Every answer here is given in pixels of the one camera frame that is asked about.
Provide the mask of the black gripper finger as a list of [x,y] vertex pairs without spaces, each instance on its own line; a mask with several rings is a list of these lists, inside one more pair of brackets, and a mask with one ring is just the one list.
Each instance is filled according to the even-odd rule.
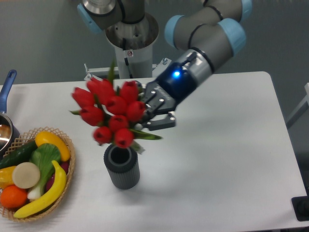
[[144,101],[144,94],[145,94],[145,90],[146,90],[146,84],[142,84],[139,81],[135,81],[136,86],[138,88],[138,101],[143,102]]
[[175,126],[176,126],[176,117],[174,111],[168,112],[163,119],[148,120],[146,122],[141,123],[141,127],[146,128],[149,131],[168,129],[173,128]]

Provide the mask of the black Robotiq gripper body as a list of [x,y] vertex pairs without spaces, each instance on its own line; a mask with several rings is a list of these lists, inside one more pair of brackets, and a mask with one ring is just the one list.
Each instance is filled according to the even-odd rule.
[[200,85],[200,62],[183,61],[170,64],[155,80],[146,85],[146,116],[174,111]]

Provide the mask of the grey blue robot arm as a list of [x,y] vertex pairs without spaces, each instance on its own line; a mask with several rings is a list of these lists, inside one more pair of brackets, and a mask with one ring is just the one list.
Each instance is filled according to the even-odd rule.
[[159,33],[142,0],[84,0],[77,7],[93,33],[105,32],[114,47],[120,78],[154,80],[143,86],[146,111],[135,128],[174,127],[174,110],[246,44],[240,25],[252,12],[250,0],[206,0],[192,16],[176,15],[164,29],[166,42],[184,53],[175,62],[153,67]]

